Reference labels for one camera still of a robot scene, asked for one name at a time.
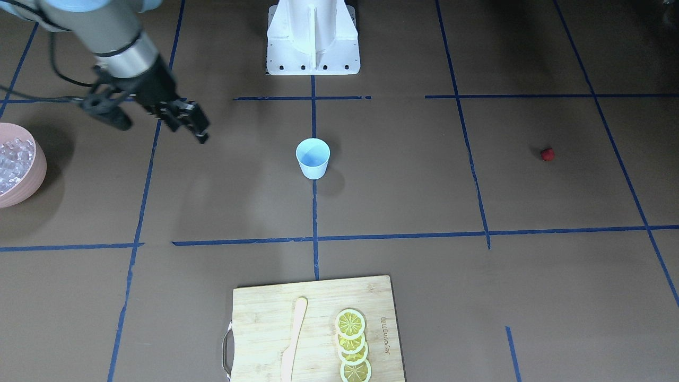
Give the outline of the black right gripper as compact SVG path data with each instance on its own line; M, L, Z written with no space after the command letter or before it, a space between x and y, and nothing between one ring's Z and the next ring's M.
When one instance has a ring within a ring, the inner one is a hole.
M124 77L112 70L109 72L114 78L114 87L134 94L136 102L154 113L172 132L184 126L199 144L209 139L209 119L196 101L180 99L175 79L162 55L156 56L148 70L133 77Z

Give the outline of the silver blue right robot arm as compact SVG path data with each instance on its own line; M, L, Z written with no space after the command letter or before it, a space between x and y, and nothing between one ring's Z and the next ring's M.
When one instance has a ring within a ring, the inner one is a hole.
M101 123L120 131L132 122L121 109L134 99L148 115L172 131L186 128L200 142L208 140L209 121L199 104L177 94L176 80L148 36L138 14L157 8L159 1L2 1L2 10L36 22L49 32L49 60L54 58L57 32L72 32L95 57L97 79L86 84L84 97L19 97L37 102L73 102Z

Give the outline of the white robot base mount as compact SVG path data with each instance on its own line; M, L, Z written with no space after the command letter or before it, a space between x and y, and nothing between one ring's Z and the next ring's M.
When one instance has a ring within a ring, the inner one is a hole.
M347 1L279 1L268 9L265 72L272 76L356 75L358 23Z

